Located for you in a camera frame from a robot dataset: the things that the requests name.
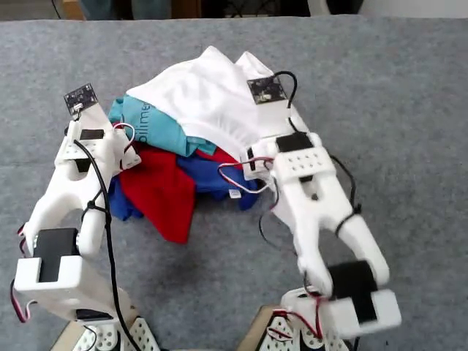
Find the gray felt surface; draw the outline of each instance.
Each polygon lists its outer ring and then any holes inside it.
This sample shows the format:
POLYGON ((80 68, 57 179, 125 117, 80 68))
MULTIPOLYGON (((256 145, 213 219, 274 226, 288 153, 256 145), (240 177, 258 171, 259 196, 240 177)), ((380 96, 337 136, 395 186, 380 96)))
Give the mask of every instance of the gray felt surface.
MULTIPOLYGON (((48 350, 64 327, 37 307, 20 325, 8 298, 15 231, 48 184, 69 120, 62 96, 92 82, 108 109, 208 45, 295 72, 296 107, 357 178, 403 315, 401 328, 363 338, 362 350, 465 350, 468 20, 360 17, 0 23, 0 350, 48 350)), ((186 246, 144 219, 113 222, 119 284, 163 347, 233 350, 261 305, 301 285, 295 258, 258 235, 269 201, 244 213, 199 201, 186 246)), ((275 219, 265 226, 291 245, 275 219)), ((349 259, 326 234, 326 260, 349 259)), ((104 247, 97 265, 108 274, 104 247)))

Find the turquoise fabric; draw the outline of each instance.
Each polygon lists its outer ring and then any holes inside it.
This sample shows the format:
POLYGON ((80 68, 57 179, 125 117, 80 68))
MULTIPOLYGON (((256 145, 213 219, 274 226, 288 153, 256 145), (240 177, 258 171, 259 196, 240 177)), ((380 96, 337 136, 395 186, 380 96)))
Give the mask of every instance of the turquoise fabric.
MULTIPOLYGON (((109 112, 112 123, 125 122, 135 128, 135 140, 181 156, 190 156, 199 148, 213 155, 216 145, 200 137, 187 137, 182 127, 169 115, 129 95, 116 99, 109 112)), ((132 131, 126 128, 128 137, 132 131)))

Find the white plastic base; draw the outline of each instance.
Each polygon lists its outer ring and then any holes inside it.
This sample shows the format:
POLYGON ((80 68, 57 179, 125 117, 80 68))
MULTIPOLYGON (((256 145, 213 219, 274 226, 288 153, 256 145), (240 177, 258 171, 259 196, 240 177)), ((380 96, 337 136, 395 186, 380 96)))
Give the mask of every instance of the white plastic base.
MULTIPOLYGON (((94 346, 90 348, 94 342, 94 334, 91 331, 85 330, 73 348, 73 351, 113 351, 115 349, 118 336, 114 325, 90 326, 90 328, 96 331, 97 334, 94 346)), ((120 331, 119 333, 121 334, 121 343, 118 351, 135 351, 125 335, 120 331)), ((143 318, 138 317, 135 320, 130 328, 130 333, 142 351, 159 351, 156 339, 143 318)))
POLYGON ((292 326, 283 317, 275 317, 268 327, 274 328, 282 333, 292 336, 291 340, 282 340, 274 333, 266 332, 261 341, 258 351, 303 351, 307 350, 301 345, 307 346, 310 350, 326 351, 349 351, 343 340, 330 331, 324 334, 323 340, 317 339, 305 326, 300 329, 292 329, 292 326))

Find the black cable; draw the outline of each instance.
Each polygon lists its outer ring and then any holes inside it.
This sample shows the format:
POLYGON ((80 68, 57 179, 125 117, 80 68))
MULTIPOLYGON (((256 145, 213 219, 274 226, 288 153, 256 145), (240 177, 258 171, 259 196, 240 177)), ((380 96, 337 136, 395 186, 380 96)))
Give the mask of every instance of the black cable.
POLYGON ((330 158, 336 162, 339 167, 343 170, 343 172, 347 175, 350 179, 351 183, 351 191, 350 191, 350 203, 352 207, 352 212, 348 214, 346 217, 342 219, 342 221, 336 226, 335 235, 339 236, 339 231, 343 227, 343 225, 351 218, 353 218, 356 214, 360 214, 362 212, 362 205, 360 203, 355 204, 355 197, 356 197, 356 181, 352 176, 351 172, 343 165, 343 163, 334 155, 329 154, 330 158))
POLYGON ((359 336, 355 339, 354 345, 352 346, 352 351, 358 351, 360 340, 361 338, 359 336))
POLYGON ((58 19, 61 20, 60 13, 59 13, 59 11, 57 10, 56 2, 55 2, 54 0, 50 0, 50 2, 52 2, 53 9, 56 11, 56 14, 57 14, 58 19))
POLYGON ((74 143, 78 148, 81 149, 81 151, 85 153, 86 157, 88 157, 89 161, 91 162, 91 165, 93 166, 94 171, 96 172, 99 185, 101 186, 102 195, 104 196, 105 208, 102 209, 102 208, 97 208, 96 206, 94 206, 94 209, 97 209, 100 211, 104 210, 105 212, 105 234, 106 234, 106 239, 107 239, 107 252, 109 254, 110 283, 112 285, 112 294, 113 294, 114 305, 116 307, 118 321, 120 322, 122 330, 124 331, 125 335, 127 336, 132 346, 135 348, 135 350, 141 351, 136 341, 132 338, 132 334, 130 334, 127 324, 125 323, 124 316, 122 315, 122 311, 120 310, 120 302, 118 300, 117 277, 116 277, 116 260, 114 258, 114 250, 112 246, 112 235, 110 231, 110 222, 112 221, 112 216, 110 215, 109 194, 107 193, 107 188, 105 186, 104 179, 102 178, 102 174, 99 171, 96 160, 93 158, 93 155, 91 154, 91 152, 89 152, 89 150, 78 140, 75 140, 74 143))
POLYGON ((94 345, 96 344, 96 341, 97 341, 97 334, 96 334, 96 332, 93 331, 90 327, 87 327, 86 325, 84 325, 83 327, 84 327, 86 330, 91 331, 91 332, 94 334, 94 341, 93 341, 93 344, 92 344, 90 347, 88 347, 86 350, 84 350, 84 351, 91 351, 91 350, 93 349, 94 345))
POLYGON ((295 93, 298 90, 298 79, 295 76, 295 74, 292 73, 291 71, 279 71, 279 72, 276 72, 273 76, 278 77, 280 75, 289 75, 294 82, 294 86, 292 87, 292 93, 291 93, 290 99, 287 102, 287 108, 291 108, 291 104, 293 103, 295 93))
POLYGON ((278 187, 278 182, 276 181, 276 178, 273 178, 273 182, 275 183, 275 201, 273 202, 273 204, 270 205, 270 207, 268 208, 267 211, 264 211, 260 217, 258 217, 258 231, 260 232, 260 235, 262 236, 262 239, 268 244, 270 245, 271 247, 275 248, 276 250, 278 251, 283 251, 284 248, 280 247, 279 245, 276 245, 275 243, 273 243, 272 241, 269 241, 266 236, 265 236, 265 232, 263 232, 263 226, 262 226, 262 221, 263 221, 263 217, 270 211, 272 211, 276 205, 278 205, 278 202, 279 202, 279 187, 278 187))
MULTIPOLYGON (((298 79, 295 76, 295 74, 292 73, 291 71, 279 71, 279 72, 276 72, 273 75, 273 77, 275 78, 275 77, 278 77, 280 75, 289 75, 292 78, 292 81, 294 82, 294 86, 292 87, 292 93, 291 93, 290 99, 287 102, 287 108, 290 109, 291 104, 293 103, 293 100, 294 100, 295 93, 298 90, 298 79)), ((290 122, 290 125, 291 125, 292 129, 294 129, 294 132, 299 132, 299 130, 294 125, 293 120, 291 119, 291 117, 288 117, 287 120, 290 122)))
POLYGON ((338 164, 338 166, 343 170, 343 172, 347 175, 347 177, 350 179, 351 183, 351 192, 350 192, 350 203, 351 206, 354 207, 354 202, 355 202, 355 196, 356 196, 356 181, 354 177, 352 176, 351 172, 346 168, 346 166, 343 165, 343 162, 341 162, 338 157, 329 154, 330 158, 338 164))

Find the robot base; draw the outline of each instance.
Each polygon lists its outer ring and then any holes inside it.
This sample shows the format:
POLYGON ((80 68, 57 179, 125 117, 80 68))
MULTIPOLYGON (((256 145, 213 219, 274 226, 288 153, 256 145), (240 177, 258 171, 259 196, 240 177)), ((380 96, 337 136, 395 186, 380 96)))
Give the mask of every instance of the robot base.
MULTIPOLYGON (((115 325, 99 325, 90 328, 97 335, 96 342, 94 343, 94 333, 85 330, 72 351, 135 351, 123 333, 115 332, 115 325)), ((135 320, 130 333, 141 350, 159 351, 156 339, 143 318, 138 317, 135 320)))

